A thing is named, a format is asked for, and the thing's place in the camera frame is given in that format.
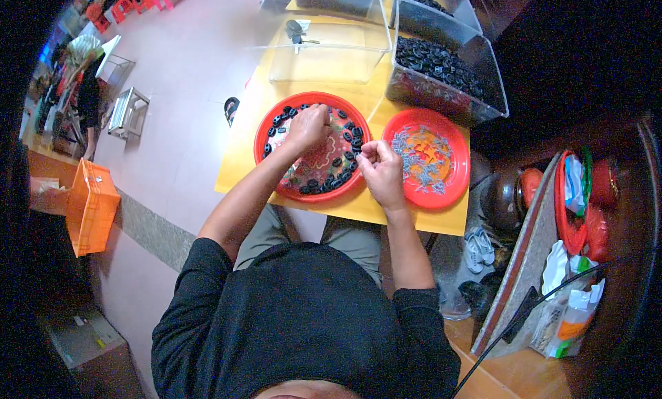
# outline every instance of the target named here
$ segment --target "hand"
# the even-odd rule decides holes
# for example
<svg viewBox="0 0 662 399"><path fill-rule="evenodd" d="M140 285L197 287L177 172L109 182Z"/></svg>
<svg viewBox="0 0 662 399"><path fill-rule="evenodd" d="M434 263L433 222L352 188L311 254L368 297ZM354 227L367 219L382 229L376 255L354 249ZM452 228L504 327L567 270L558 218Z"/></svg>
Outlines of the hand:
<svg viewBox="0 0 662 399"><path fill-rule="evenodd" d="M407 208L402 188L402 158L386 141L366 143L356 160L370 193L386 215Z"/></svg>
<svg viewBox="0 0 662 399"><path fill-rule="evenodd" d="M294 117L285 144L294 147L301 156L325 143L331 132L327 105L314 104Z"/></svg>

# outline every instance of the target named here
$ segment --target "person's left hand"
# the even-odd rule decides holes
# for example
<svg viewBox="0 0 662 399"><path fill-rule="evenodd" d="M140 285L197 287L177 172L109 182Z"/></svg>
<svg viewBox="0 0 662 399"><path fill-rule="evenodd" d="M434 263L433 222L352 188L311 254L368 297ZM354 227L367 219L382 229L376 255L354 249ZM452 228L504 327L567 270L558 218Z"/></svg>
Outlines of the person's left hand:
<svg viewBox="0 0 662 399"><path fill-rule="evenodd" d="M285 143L294 147L299 155L303 155L326 142L331 132L328 106L313 104L294 117Z"/></svg>

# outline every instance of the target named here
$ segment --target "orange basket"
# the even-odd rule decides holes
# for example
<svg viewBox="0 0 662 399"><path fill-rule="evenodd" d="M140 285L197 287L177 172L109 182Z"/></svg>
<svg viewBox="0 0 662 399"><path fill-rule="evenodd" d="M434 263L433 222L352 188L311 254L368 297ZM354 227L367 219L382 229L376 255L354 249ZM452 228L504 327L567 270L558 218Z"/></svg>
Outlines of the orange basket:
<svg viewBox="0 0 662 399"><path fill-rule="evenodd" d="M67 229L77 257L106 249L119 203L111 172L81 159L67 206Z"/></svg>

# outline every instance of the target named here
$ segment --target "black t-shirt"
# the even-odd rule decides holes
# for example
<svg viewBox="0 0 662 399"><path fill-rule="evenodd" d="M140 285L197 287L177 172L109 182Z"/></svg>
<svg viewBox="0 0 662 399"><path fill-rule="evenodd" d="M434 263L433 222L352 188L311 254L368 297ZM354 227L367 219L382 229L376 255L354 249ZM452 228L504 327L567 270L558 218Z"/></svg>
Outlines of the black t-shirt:
<svg viewBox="0 0 662 399"><path fill-rule="evenodd" d="M460 361L443 332L439 290L393 302L340 251L275 246L244 270L197 239L153 331L161 399L251 398L286 380L328 380L363 398L442 398Z"/></svg>

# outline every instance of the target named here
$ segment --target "black sandal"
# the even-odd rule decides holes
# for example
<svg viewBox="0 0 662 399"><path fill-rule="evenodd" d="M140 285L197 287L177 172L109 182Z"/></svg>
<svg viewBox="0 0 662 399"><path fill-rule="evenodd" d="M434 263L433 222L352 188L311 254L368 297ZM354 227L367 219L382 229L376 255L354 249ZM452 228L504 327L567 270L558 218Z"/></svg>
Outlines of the black sandal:
<svg viewBox="0 0 662 399"><path fill-rule="evenodd" d="M232 127L232 121L234 120L234 116L232 114L234 114L238 108L239 108L239 99L237 99L236 97L230 97L227 100L225 100L225 107L224 107L225 118L228 121L230 127Z"/></svg>

